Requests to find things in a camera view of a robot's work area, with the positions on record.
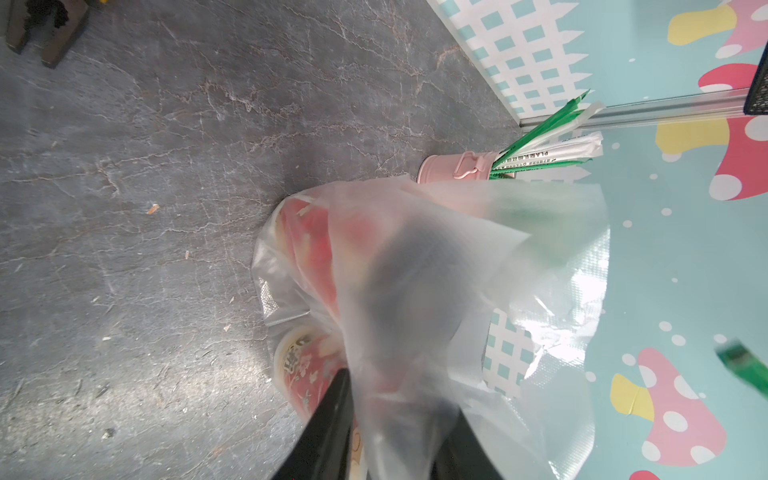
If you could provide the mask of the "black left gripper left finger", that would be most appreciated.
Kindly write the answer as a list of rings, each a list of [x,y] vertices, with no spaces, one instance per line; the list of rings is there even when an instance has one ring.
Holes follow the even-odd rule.
[[[354,420],[350,373],[341,369],[272,480],[344,480]]]

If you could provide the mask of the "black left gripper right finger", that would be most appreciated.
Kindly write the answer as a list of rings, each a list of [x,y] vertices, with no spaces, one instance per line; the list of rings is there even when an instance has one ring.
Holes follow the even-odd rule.
[[[438,450],[432,480],[502,480],[466,416],[459,411],[456,424]]]

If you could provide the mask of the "red cartoon milk tea cup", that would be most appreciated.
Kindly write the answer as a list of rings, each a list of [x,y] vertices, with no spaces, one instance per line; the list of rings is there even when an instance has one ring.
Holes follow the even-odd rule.
[[[318,328],[294,328],[279,342],[274,358],[274,383],[296,410],[304,428],[341,369],[347,369],[343,344]],[[355,418],[349,459],[346,479],[366,479],[364,445]]]

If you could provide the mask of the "clear plastic carrier bag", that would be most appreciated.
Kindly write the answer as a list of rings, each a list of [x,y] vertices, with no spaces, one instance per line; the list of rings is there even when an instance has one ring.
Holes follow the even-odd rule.
[[[333,257],[340,319],[278,250],[277,209],[311,197],[383,228],[370,257]],[[584,371],[606,294],[600,187],[519,180],[340,181],[291,195],[259,232],[251,271],[270,333],[311,326],[343,344],[373,479],[426,479],[466,416],[505,479],[573,479],[594,447]]]

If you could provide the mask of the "green straw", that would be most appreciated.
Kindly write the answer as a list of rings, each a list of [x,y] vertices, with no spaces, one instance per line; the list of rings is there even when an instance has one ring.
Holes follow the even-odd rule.
[[[767,365],[742,342],[726,343],[716,349],[716,355],[732,375],[749,385],[762,397],[767,398]]]

